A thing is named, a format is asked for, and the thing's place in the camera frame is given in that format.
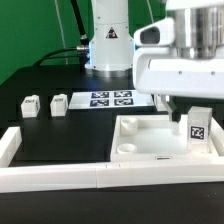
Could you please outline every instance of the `green background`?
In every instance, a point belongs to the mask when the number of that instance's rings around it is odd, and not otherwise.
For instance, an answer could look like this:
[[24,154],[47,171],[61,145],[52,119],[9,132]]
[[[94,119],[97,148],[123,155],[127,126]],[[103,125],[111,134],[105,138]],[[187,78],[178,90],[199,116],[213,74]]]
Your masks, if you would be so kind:
[[[90,0],[77,0],[88,37],[93,36]],[[155,21],[164,17],[164,5],[151,0]],[[79,33],[70,0],[58,0],[67,47],[79,45]],[[145,0],[129,0],[130,34],[151,23]],[[0,0],[0,84],[17,69],[32,65],[45,54],[63,48],[54,0]],[[44,64],[65,64],[54,60]]]

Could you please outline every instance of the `black cable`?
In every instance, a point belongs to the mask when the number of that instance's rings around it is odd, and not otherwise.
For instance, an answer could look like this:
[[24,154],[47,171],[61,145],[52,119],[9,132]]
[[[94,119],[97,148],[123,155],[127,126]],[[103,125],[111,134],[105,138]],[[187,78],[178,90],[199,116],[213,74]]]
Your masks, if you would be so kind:
[[60,49],[60,50],[57,50],[57,51],[52,51],[52,52],[46,54],[45,56],[43,56],[43,57],[42,57],[41,59],[39,59],[37,62],[35,62],[33,66],[40,66],[40,64],[41,64],[46,58],[49,58],[49,57],[52,56],[52,55],[60,54],[60,53],[64,53],[64,52],[69,52],[69,51],[76,51],[76,47],[71,47],[71,48]]
[[74,14],[75,14],[75,18],[76,18],[76,21],[77,21],[77,24],[78,24],[78,29],[79,29],[79,33],[80,33],[80,36],[81,36],[81,44],[82,45],[88,45],[89,44],[89,39],[86,35],[86,32],[85,32],[85,28],[84,28],[84,25],[83,25],[83,22],[82,22],[82,17],[81,17],[81,14],[80,14],[80,11],[79,11],[79,6],[78,6],[78,3],[76,0],[71,0],[71,4],[72,4],[72,8],[73,8],[73,11],[74,11]]
[[40,66],[44,61],[51,60],[51,59],[61,59],[61,58],[86,58],[86,54],[79,54],[79,55],[70,55],[70,56],[55,56],[55,57],[45,57],[41,58],[37,61],[34,66]]

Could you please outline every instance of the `black table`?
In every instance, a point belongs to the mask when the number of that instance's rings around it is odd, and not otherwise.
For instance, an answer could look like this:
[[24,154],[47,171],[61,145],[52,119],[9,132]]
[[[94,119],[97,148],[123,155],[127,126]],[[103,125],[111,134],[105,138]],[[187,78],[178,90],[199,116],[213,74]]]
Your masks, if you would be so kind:
[[[26,67],[0,86],[0,136],[20,126],[23,143],[10,166],[110,161],[117,115],[155,114],[154,107],[69,110],[52,118],[50,102],[64,93],[133,89],[131,75],[99,79],[79,66]],[[23,119],[25,96],[39,95],[37,118]],[[176,98],[187,113],[192,105],[213,108],[223,127],[223,101]],[[224,184],[172,184],[108,189],[0,194],[0,223],[223,223]]]

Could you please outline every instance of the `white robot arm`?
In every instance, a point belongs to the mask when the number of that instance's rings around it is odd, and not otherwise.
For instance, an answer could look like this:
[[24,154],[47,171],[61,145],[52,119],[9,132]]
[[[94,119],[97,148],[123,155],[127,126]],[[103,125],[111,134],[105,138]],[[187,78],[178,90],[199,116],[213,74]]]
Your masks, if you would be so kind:
[[121,77],[132,69],[128,0],[92,0],[94,37],[86,70],[99,77]]
[[224,98],[223,0],[168,0],[167,17],[135,33],[135,88],[142,93]]

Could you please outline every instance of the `white cube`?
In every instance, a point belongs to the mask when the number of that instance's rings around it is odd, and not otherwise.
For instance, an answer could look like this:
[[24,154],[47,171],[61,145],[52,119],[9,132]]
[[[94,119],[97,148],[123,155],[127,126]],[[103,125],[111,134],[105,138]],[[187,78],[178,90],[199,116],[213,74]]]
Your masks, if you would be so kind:
[[21,104],[23,118],[37,117],[40,110],[39,96],[27,96]]
[[188,112],[188,149],[209,153],[212,108],[192,107]]
[[65,94],[56,95],[51,101],[51,116],[60,117],[65,116],[68,109],[68,98]]

